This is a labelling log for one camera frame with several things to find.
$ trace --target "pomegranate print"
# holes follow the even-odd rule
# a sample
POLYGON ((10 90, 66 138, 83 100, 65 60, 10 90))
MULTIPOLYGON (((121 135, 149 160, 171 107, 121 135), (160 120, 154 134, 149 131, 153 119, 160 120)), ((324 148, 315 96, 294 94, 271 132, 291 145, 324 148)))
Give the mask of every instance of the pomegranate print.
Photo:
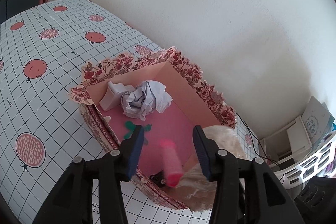
POLYGON ((125 24, 126 24, 128 27, 131 27, 132 29, 134 29, 131 25, 128 25, 126 22, 125 22, 125 24))
POLYGON ((11 30, 11 31, 19 30, 23 25, 24 25, 24 22, 23 22, 23 21, 16 22, 15 24, 13 24, 13 25, 10 27, 10 30, 11 30))
POLYGON ((100 15, 91 15, 91 16, 89 16, 89 20, 92 20, 92 21, 104 21, 105 17, 100 16, 100 15))
POLYGON ((43 164, 45 159, 44 144, 35 135, 28 132, 20 134, 16 139, 15 148, 25 171, 28 166, 38 168, 43 164))
POLYGON ((94 44, 95 42, 102 43, 106 41, 106 36, 99 32, 87 32, 85 34, 85 38, 91 41, 91 44, 94 44))
POLYGON ((152 53, 151 49, 142 45, 136 45, 135 50, 138 54, 141 54, 143 56, 147 56, 148 54, 152 53))
POLYGON ((68 7, 65 7, 64 5, 63 5, 63 6, 56 6, 56 7, 53 8, 53 10, 54 10, 55 12, 64 12, 64 11, 66 11, 67 9, 68 9, 68 7))
POLYGON ((251 147, 251 145, 253 144, 253 143, 252 143, 251 136, 250 136, 249 134, 246 134, 246 135, 245 135, 245 142, 246 142, 246 144, 247 144, 249 147, 251 147))
POLYGON ((33 59, 29 61, 23 68, 23 73, 28 77, 27 83, 31 79, 41 77, 47 70, 47 63, 40 59, 33 59))
POLYGON ((49 39, 49 38, 54 38, 58 36, 59 30, 54 29, 53 27, 51 29, 44 30, 43 32, 40 33, 40 38, 41 39, 49 39))

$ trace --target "floral box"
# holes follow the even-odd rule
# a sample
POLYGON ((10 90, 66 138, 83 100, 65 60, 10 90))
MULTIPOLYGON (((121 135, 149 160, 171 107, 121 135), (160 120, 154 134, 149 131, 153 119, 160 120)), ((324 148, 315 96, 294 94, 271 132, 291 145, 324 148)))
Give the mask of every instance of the floral box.
MULTIPOLYGON (((105 119, 100 114, 93 99, 90 97, 88 88, 93 84, 106 81, 117 75, 162 62, 169 63, 188 82, 189 86, 205 102, 220 124, 232 128, 235 127, 236 114, 234 109, 224 103, 222 94, 216 92, 214 86, 210 86, 202 79, 202 71, 199 66, 190 63, 190 60, 185 58, 177 49, 172 47, 167 50, 150 53, 138 59, 133 58, 129 53, 123 53, 114 59, 106 58, 96 66, 91 63, 83 66, 83 82, 81 85, 72 88, 70 93, 70 98, 80 103, 81 114, 106 152, 117 149, 120 141, 108 125, 109 119, 105 119)), ((177 210, 186 208, 183 203, 174 200, 157 187, 139 169, 137 169, 136 175, 132 178, 132 182, 153 202, 159 205, 177 210)))

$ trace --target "pink cylinder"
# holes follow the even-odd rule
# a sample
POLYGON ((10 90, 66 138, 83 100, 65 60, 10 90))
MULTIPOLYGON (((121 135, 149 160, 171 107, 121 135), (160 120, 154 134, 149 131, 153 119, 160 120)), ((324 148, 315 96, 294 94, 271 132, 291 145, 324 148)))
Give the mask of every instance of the pink cylinder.
POLYGON ((162 140, 160 147, 166 185, 175 187, 183 176, 182 164, 176 152, 176 145, 171 140, 162 140))

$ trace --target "pink marker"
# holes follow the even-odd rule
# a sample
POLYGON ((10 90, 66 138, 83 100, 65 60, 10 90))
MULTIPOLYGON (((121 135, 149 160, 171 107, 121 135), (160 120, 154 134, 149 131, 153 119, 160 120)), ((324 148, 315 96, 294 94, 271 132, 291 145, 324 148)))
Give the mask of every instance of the pink marker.
POLYGON ((182 164, 176 152, 176 144, 171 140, 161 140, 159 145, 161 147, 166 185, 175 187, 183 176, 182 164))

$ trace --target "black cable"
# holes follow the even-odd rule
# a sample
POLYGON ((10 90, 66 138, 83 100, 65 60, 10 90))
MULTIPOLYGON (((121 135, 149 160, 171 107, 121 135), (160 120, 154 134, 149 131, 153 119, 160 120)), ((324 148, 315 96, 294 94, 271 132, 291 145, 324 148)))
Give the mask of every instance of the black cable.
MULTIPOLYGON (((240 116, 237 112, 236 112, 236 114, 238 115, 238 117, 240 118, 240 120, 243 122, 244 126, 247 128, 248 132, 250 133, 250 137, 251 137, 251 141, 252 141, 252 146, 253 146, 253 150, 254 150, 254 152, 255 152, 260 158, 263 158, 263 159, 265 159, 265 160, 269 160, 270 162, 274 163, 276 166, 278 166, 278 167, 280 168, 280 164, 279 164, 277 161, 272 160, 272 159, 270 159, 270 158, 267 157, 266 152, 265 152, 263 146, 261 145, 260 141, 258 140, 257 136, 254 135, 254 133, 253 133, 253 132, 250 130, 250 128, 247 126, 247 123, 241 118, 241 116, 240 116), (261 156, 261 155, 260 155, 259 153, 257 153, 257 151, 255 150, 255 146, 254 146, 254 142, 253 142, 252 135, 253 135, 253 137, 255 137, 255 138, 257 139, 257 141, 258 141, 258 143, 259 143, 259 145, 260 145, 262 151, 264 152, 265 157, 261 156)), ((283 178, 283 182, 282 182, 281 184, 283 184, 283 183, 285 182, 285 174, 282 175, 280 181, 282 180, 282 178, 283 178)))
POLYGON ((6 20, 7 20, 7 4, 8 4, 8 0, 6 0, 6 11, 5 11, 6 20))

